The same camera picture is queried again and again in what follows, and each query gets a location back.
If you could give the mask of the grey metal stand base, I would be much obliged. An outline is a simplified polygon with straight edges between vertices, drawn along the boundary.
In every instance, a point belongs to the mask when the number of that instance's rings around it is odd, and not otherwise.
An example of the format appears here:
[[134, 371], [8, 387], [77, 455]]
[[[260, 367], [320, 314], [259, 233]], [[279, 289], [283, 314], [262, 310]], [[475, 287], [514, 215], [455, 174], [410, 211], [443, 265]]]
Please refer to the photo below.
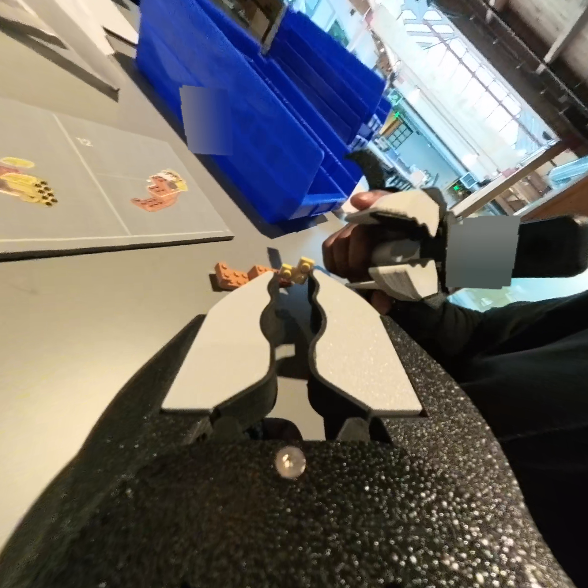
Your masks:
[[22, 45], [32, 49], [38, 55], [53, 62], [61, 69], [84, 81], [84, 83], [92, 86], [108, 98], [115, 102], [119, 100], [119, 91], [117, 89], [112, 88], [109, 84], [92, 73], [88, 67], [71, 61], [55, 49], [61, 48], [66, 50], [63, 41], [46, 32], [42, 32], [40, 29], [33, 26], [12, 21], [4, 17], [1, 17], [1, 32], [18, 41]]

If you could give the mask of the grey instruction booklet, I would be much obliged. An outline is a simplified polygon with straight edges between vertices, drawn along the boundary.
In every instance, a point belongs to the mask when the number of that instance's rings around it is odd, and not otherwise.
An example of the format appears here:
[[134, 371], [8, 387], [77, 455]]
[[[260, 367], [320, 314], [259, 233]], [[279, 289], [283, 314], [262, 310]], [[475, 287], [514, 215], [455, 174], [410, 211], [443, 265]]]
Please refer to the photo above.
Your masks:
[[233, 238], [165, 141], [1, 99], [1, 261]]

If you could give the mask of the blue plastic bin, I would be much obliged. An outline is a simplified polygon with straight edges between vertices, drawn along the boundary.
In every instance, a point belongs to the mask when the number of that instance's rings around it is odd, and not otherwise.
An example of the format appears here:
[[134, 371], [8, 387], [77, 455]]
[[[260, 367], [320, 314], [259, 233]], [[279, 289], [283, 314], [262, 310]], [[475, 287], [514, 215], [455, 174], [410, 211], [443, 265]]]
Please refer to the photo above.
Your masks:
[[314, 105], [210, 1], [141, 1], [136, 66], [178, 122], [184, 86], [226, 95], [232, 153], [213, 155], [268, 223], [339, 208], [362, 173]]

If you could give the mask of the long orange brick assembly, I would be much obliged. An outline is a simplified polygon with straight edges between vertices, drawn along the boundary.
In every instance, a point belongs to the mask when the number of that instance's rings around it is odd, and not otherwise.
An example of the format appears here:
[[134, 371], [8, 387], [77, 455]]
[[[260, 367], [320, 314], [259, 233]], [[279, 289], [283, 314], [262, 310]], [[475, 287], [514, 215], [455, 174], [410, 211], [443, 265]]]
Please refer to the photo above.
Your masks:
[[232, 291], [249, 283], [247, 272], [235, 270], [225, 262], [217, 262], [214, 267], [215, 284], [220, 290]]

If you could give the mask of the grey desk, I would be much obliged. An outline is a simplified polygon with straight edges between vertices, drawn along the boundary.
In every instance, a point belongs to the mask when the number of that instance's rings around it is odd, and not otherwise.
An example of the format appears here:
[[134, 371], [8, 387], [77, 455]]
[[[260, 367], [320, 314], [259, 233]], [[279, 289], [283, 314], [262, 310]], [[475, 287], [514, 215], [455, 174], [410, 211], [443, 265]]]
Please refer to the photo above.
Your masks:
[[110, 36], [119, 100], [1, 33], [1, 96], [165, 141], [234, 233], [231, 241], [1, 263], [1, 547], [40, 492], [75, 456], [131, 376], [224, 296], [217, 261], [248, 269], [300, 256], [342, 226], [333, 214], [265, 224], [208, 158], [197, 159]]

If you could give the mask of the small tan brick piece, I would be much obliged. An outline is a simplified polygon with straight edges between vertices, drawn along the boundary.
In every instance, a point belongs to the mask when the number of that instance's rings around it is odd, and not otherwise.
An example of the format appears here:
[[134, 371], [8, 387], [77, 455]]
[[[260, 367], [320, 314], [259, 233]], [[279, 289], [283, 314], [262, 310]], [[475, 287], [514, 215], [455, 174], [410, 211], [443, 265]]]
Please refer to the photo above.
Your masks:
[[297, 265], [282, 264], [277, 275], [283, 286], [303, 285], [315, 266], [314, 260], [301, 257]]

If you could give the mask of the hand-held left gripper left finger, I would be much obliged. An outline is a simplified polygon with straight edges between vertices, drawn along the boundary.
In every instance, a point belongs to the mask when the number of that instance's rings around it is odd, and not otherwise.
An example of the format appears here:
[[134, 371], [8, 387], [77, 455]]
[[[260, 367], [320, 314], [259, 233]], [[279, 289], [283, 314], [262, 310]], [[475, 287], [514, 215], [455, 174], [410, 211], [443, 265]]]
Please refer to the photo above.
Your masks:
[[275, 359], [279, 286], [261, 275], [206, 315], [162, 403], [166, 412], [213, 412], [259, 385]]

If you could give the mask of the wooden post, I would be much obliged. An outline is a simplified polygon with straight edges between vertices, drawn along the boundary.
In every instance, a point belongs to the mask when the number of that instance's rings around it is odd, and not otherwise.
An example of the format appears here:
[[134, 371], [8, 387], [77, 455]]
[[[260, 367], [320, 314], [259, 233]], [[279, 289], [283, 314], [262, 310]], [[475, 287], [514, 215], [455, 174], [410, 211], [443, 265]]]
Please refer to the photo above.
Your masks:
[[555, 160], [565, 151], [571, 151], [577, 155], [580, 152], [584, 153], [586, 149], [587, 139], [583, 136], [570, 135], [564, 139], [553, 140], [524, 158], [515, 168], [504, 171], [489, 184], [455, 204], [451, 209], [452, 214], [455, 217], [466, 218], [478, 213], [520, 180], [525, 179], [541, 166]]

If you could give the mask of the person's right hand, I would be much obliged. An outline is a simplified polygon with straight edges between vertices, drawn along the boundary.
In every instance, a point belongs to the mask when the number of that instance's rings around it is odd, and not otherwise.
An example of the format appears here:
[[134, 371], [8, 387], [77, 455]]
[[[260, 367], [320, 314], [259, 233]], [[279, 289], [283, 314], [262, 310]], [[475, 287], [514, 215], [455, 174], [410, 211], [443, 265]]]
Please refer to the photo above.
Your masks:
[[[380, 243], [392, 239], [392, 234], [377, 225], [347, 224], [326, 239], [322, 245], [325, 269], [349, 282], [371, 280], [369, 268], [373, 250]], [[379, 290], [362, 296], [381, 314], [407, 322], [422, 314], [416, 303], [398, 301]]]

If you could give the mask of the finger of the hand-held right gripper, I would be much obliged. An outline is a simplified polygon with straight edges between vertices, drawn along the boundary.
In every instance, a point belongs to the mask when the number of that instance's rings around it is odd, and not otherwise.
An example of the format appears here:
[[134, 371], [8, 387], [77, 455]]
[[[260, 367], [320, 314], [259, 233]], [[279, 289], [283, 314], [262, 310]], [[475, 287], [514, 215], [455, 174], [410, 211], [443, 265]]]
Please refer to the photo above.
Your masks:
[[378, 226], [407, 238], [434, 238], [442, 223], [443, 207], [420, 189], [365, 193], [375, 200], [347, 215], [351, 224]]
[[420, 302], [442, 291], [444, 274], [445, 262], [434, 259], [374, 257], [369, 268], [370, 279], [346, 286], [358, 292], [380, 291], [404, 302]]

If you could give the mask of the stack of blue bins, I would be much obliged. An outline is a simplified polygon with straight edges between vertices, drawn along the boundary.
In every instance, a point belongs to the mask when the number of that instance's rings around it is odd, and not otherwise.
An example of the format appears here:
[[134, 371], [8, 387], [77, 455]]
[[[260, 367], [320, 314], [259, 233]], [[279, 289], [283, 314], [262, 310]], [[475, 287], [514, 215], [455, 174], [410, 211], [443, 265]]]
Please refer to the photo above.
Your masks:
[[390, 112], [385, 80], [299, 11], [286, 9], [268, 57], [351, 150], [367, 143]]

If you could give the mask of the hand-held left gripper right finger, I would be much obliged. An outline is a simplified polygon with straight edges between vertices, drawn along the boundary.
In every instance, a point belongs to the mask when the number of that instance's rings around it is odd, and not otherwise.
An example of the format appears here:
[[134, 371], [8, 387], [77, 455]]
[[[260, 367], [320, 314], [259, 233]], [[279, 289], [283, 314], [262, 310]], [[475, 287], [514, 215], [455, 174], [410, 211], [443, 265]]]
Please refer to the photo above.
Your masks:
[[368, 415], [417, 416], [422, 405], [378, 311], [321, 270], [308, 292], [318, 327], [309, 367], [327, 389]]

